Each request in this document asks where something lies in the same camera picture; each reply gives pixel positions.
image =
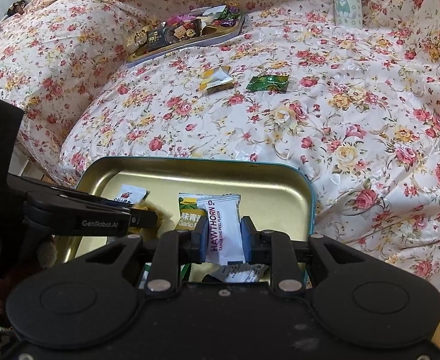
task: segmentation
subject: yellow candy wrapper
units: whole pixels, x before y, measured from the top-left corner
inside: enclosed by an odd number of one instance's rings
[[[199,89],[207,93],[223,91],[233,86],[233,77],[229,76],[230,66],[220,66],[203,73]]]

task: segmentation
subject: plush toy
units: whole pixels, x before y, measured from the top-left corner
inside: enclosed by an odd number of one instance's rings
[[[5,319],[5,301],[13,288],[28,276],[51,267],[57,257],[57,249],[51,236],[38,246],[36,254],[19,262],[18,254],[25,235],[25,225],[0,222],[0,321],[8,326]]]

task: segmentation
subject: floral fabric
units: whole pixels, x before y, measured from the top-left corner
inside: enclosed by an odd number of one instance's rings
[[[223,2],[247,12],[240,36],[121,66],[135,28]],[[315,231],[440,290],[440,0],[363,0],[363,12],[354,30],[334,25],[333,0],[35,0],[2,28],[0,88],[28,112],[20,142],[58,182],[107,155],[288,164],[313,183]],[[220,65],[235,87],[198,91]],[[287,92],[247,91],[260,74],[288,74]]]

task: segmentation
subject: snack packet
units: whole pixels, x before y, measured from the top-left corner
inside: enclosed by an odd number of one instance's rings
[[[197,207],[209,219],[207,263],[227,266],[245,262],[240,231],[240,195],[192,195],[180,193],[181,198],[195,199]]]
[[[256,283],[269,267],[264,264],[235,264],[223,266],[210,274],[224,283]]]
[[[144,26],[142,30],[134,33],[127,41],[126,50],[128,54],[132,54],[137,51],[139,47],[142,47],[147,43],[147,34],[151,30],[150,26]]]
[[[252,77],[247,85],[249,91],[279,91],[285,92],[290,76],[264,75]]]
[[[233,77],[229,76],[230,66],[220,66],[205,71],[198,87],[201,91],[208,94],[229,89],[233,86]]]
[[[122,184],[114,201],[126,204],[139,204],[146,195],[147,190],[145,188]]]
[[[175,230],[194,230],[200,216],[207,214],[205,210],[197,206],[197,198],[179,197],[178,206],[180,208],[180,220]]]

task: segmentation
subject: candy wrapper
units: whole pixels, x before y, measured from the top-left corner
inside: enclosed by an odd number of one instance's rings
[[[180,220],[175,230],[194,230],[200,216],[207,214],[205,210],[197,206],[197,198],[180,197],[178,198],[178,206],[180,208]]]
[[[199,90],[208,94],[229,89],[233,86],[233,77],[229,76],[230,66],[220,66],[203,73]]]
[[[253,77],[247,85],[249,91],[279,91],[285,92],[290,76],[265,75]]]

